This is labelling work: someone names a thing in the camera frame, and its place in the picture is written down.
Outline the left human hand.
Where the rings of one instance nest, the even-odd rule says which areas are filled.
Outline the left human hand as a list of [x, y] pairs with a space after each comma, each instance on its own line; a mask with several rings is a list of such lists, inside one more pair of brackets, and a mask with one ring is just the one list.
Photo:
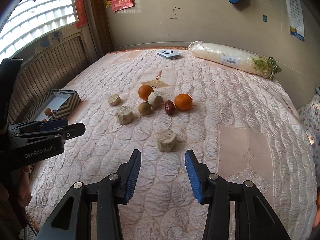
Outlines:
[[27, 207], [31, 201], [30, 192], [30, 179], [29, 173], [31, 172], [30, 166], [25, 166], [21, 170], [21, 177], [17, 190], [17, 201], [20, 206]]

